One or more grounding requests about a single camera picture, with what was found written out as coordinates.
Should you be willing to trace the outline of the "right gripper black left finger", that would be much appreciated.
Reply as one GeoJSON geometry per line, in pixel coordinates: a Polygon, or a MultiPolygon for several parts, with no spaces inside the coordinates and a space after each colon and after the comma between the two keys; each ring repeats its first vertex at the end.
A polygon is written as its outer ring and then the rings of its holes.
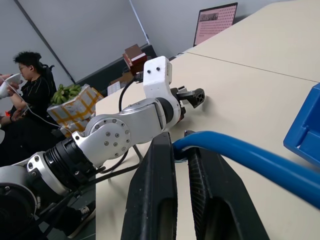
{"type": "Polygon", "coordinates": [[[176,240],[178,191],[170,134],[156,136],[134,173],[120,240],[176,240]]]}

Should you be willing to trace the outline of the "stacked brown boxes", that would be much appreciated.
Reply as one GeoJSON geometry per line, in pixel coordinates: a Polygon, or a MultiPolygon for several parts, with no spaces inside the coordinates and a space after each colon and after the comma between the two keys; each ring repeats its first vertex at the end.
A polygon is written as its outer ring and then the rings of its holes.
{"type": "Polygon", "coordinates": [[[143,71],[144,64],[148,60],[147,55],[142,52],[141,48],[137,44],[125,49],[122,56],[133,76],[143,71]]]}

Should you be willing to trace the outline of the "green banana bunch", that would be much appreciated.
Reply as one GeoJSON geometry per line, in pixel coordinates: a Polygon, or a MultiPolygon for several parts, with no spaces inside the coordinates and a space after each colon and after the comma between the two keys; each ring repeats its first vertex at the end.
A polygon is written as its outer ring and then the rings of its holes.
{"type": "Polygon", "coordinates": [[[58,90],[53,94],[50,103],[52,105],[61,105],[70,100],[73,100],[80,92],[82,87],[80,85],[63,86],[59,85],[58,90]]]}

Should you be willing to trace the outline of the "monitor with pink screen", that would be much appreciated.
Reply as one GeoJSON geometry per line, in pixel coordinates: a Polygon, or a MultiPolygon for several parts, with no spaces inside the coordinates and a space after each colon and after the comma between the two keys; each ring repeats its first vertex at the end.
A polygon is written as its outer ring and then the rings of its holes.
{"type": "Polygon", "coordinates": [[[238,3],[201,9],[198,13],[193,46],[219,34],[234,24],[238,3]]]}

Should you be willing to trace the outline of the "black and white sneaker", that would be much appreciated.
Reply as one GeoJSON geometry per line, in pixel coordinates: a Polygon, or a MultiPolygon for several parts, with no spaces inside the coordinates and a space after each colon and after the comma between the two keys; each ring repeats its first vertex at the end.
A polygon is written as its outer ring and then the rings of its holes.
{"type": "Polygon", "coordinates": [[[79,208],[81,213],[80,222],[77,227],[67,236],[69,239],[75,238],[81,230],[96,216],[96,201],[90,202],[88,205],[79,208]]]}

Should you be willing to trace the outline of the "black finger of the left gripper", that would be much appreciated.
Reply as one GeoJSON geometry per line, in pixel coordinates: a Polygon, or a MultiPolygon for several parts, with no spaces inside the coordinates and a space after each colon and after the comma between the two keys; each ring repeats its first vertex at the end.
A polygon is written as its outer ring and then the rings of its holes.
{"type": "Polygon", "coordinates": [[[205,101],[205,98],[205,91],[202,88],[188,91],[185,97],[185,99],[192,105],[194,109],[200,106],[205,101]]]}

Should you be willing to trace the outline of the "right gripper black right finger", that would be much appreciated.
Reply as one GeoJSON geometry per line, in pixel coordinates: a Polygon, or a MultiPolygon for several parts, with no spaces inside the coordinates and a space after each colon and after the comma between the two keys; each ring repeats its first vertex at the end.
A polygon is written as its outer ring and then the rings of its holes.
{"type": "Polygon", "coordinates": [[[196,240],[270,240],[242,179],[220,154],[198,147],[183,154],[196,240]]]}

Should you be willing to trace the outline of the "black office chair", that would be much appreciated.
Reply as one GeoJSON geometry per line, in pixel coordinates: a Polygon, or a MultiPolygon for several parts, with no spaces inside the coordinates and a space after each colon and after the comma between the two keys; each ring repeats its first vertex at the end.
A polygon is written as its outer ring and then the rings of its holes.
{"type": "Polygon", "coordinates": [[[47,65],[40,62],[40,66],[42,68],[42,75],[45,77],[46,81],[49,85],[50,97],[52,98],[57,91],[56,83],[54,81],[54,76],[52,73],[52,69],[55,67],[54,65],[47,65]]]}

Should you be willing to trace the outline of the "seated person in black shirt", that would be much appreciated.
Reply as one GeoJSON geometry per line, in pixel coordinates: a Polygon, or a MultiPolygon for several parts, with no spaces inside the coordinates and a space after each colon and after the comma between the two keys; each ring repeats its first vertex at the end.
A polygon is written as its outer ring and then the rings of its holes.
{"type": "Polygon", "coordinates": [[[40,59],[38,52],[31,51],[19,52],[13,58],[26,83],[21,94],[14,93],[10,97],[13,104],[10,116],[0,116],[0,129],[4,131],[0,143],[0,167],[23,161],[58,142],[52,134],[52,125],[45,119],[51,97],[40,59]]]}

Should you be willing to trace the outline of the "blue plastic bin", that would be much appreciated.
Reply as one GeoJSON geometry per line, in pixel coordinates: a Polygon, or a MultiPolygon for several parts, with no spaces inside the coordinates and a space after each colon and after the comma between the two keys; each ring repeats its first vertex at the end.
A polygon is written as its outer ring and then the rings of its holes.
{"type": "Polygon", "coordinates": [[[320,168],[320,83],[313,86],[307,95],[283,145],[320,168]]]}

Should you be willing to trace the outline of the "white handheld controller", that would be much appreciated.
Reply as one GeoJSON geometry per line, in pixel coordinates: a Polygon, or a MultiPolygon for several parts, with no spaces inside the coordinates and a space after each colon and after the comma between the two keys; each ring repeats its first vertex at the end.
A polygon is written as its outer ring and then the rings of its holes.
{"type": "Polygon", "coordinates": [[[1,74],[0,73],[0,100],[11,97],[22,84],[21,74],[1,74]]]}

